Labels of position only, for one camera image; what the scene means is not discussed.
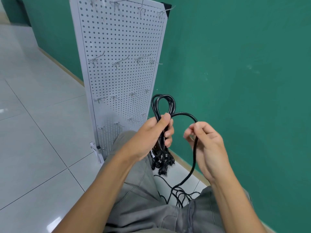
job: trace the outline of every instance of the coiled cable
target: coiled cable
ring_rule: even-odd
[[[159,112],[159,101],[164,98],[166,99],[166,101],[168,102],[169,104],[169,111],[168,113],[171,115],[171,118],[175,117],[175,116],[178,116],[178,115],[185,115],[185,116],[188,116],[190,118],[193,119],[193,121],[196,123],[197,122],[197,119],[189,114],[189,113],[185,113],[185,112],[178,112],[178,113],[175,113],[175,109],[176,109],[176,102],[174,100],[174,98],[170,95],[162,95],[162,94],[156,94],[152,97],[151,99],[151,107],[152,107],[152,110],[153,110],[153,113],[155,114],[155,117],[157,119],[157,122],[161,119],[161,114]],[[164,129],[164,131],[162,131],[160,137],[158,138],[158,141],[155,145],[155,147],[153,148],[153,153],[155,155],[155,157],[159,160],[159,158],[162,156],[162,160],[165,161],[165,156],[167,156],[168,154],[168,149],[167,147],[165,146],[164,142],[165,142],[165,137],[164,137],[164,133],[168,130],[168,126]],[[177,203],[179,204],[179,206],[182,208],[183,207],[183,201],[181,202],[177,196],[177,192],[182,192],[185,196],[189,195],[189,194],[186,194],[185,191],[180,188],[179,186],[181,186],[182,184],[185,183],[186,180],[189,179],[189,177],[192,175],[193,171],[194,171],[194,168],[195,168],[195,165],[196,165],[196,145],[197,145],[197,141],[198,141],[198,138],[196,137],[195,140],[194,140],[194,145],[193,145],[193,164],[192,164],[192,168],[188,174],[188,176],[185,177],[184,180],[182,180],[179,184],[175,185],[174,187],[171,188],[171,193],[169,195],[169,198],[167,200],[167,203],[169,202],[169,199],[171,198],[171,196],[175,196],[176,199],[177,199]]]

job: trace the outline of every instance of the left hand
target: left hand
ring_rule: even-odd
[[[169,129],[164,133],[165,146],[169,148],[172,144],[174,134],[173,119],[169,113],[162,115],[159,122],[156,118],[148,119],[138,132],[121,148],[130,153],[130,157],[136,161],[142,160],[156,144],[161,132],[169,125]]]

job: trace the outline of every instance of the right hand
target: right hand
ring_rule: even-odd
[[[196,122],[185,130],[184,138],[193,149],[195,136],[198,137],[196,161],[204,177],[211,183],[232,171],[222,137],[207,122]]]

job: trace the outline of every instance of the pegboard stand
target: pegboard stand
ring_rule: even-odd
[[[147,120],[167,16],[152,0],[70,0],[95,142],[105,158],[116,137]]]

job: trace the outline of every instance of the gray pants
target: gray pants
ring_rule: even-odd
[[[101,170],[134,134],[134,131],[125,131],[117,137]],[[210,186],[182,209],[165,204],[157,191],[151,170],[151,156],[148,154],[130,170],[111,210],[104,232],[128,233],[151,228],[168,229],[178,233],[224,232]]]

